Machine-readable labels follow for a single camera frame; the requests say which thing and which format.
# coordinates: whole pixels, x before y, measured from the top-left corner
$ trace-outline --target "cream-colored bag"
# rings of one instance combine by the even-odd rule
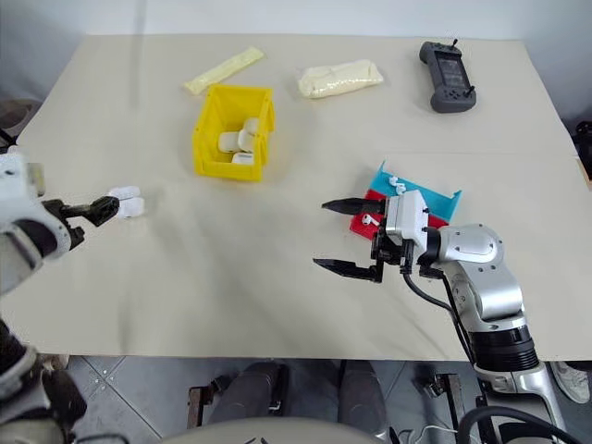
[[[318,99],[349,93],[383,81],[374,63],[358,60],[332,67],[308,68],[298,80],[298,87],[304,97]]]

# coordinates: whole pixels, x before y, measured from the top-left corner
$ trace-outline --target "yellow packet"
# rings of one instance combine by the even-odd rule
[[[245,69],[248,66],[255,63],[257,60],[263,58],[265,54],[263,51],[251,46],[247,50],[240,54],[237,54],[228,60],[222,62],[215,68],[206,71],[204,74],[197,76],[191,81],[183,83],[185,88],[190,92],[197,95],[201,93],[205,88],[213,83],[218,83],[223,79],[236,74],[241,69]]]

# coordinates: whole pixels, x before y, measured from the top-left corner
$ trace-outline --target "white sneaker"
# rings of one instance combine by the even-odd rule
[[[549,363],[557,385],[565,395],[578,404],[590,401],[588,373],[575,370],[564,362]]]

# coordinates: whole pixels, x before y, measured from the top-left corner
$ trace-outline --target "beige tablecloth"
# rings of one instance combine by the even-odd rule
[[[590,195],[523,45],[460,42],[477,105],[439,115],[422,41],[86,38],[19,144],[43,163],[48,197],[79,204],[138,185],[146,214],[99,229],[81,221],[86,241],[7,295],[3,317],[44,352],[462,359],[447,314],[395,267],[377,285],[312,262],[370,264],[370,242],[320,204],[364,195],[387,159],[436,191],[462,189],[453,222],[485,223],[506,241],[542,358],[592,358]],[[203,97],[180,85],[248,45],[267,58],[226,83],[274,89],[264,180],[197,177],[191,131]],[[298,94],[299,70],[359,58],[385,83],[318,101]],[[441,284],[418,282],[443,297]]]

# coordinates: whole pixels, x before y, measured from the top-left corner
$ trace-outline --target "gray pants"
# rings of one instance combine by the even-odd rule
[[[386,440],[387,411],[378,378],[367,361],[347,361],[339,383],[338,420]],[[209,424],[269,415],[279,365],[256,363],[228,387],[210,417]]]

